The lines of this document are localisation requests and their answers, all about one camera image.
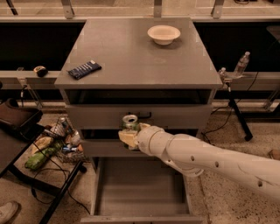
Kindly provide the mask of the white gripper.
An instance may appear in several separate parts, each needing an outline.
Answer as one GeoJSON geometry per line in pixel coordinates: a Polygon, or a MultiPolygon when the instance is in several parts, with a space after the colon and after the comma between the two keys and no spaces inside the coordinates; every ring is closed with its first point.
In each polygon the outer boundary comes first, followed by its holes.
{"type": "Polygon", "coordinates": [[[140,131],[138,134],[136,130],[120,130],[118,132],[120,140],[132,148],[137,147],[138,142],[141,152],[161,160],[168,160],[166,147],[172,139],[172,134],[148,123],[140,122],[138,125],[140,131]]]}

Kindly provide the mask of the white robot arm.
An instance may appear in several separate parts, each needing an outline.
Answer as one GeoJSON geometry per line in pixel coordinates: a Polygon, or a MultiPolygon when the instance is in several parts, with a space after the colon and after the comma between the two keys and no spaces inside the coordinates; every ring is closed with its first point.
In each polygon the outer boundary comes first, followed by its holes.
{"type": "Polygon", "coordinates": [[[172,135],[149,124],[140,127],[140,130],[119,131],[120,140],[161,159],[186,176],[199,176],[209,170],[256,193],[280,200],[279,161],[222,149],[187,134],[172,135]]]}

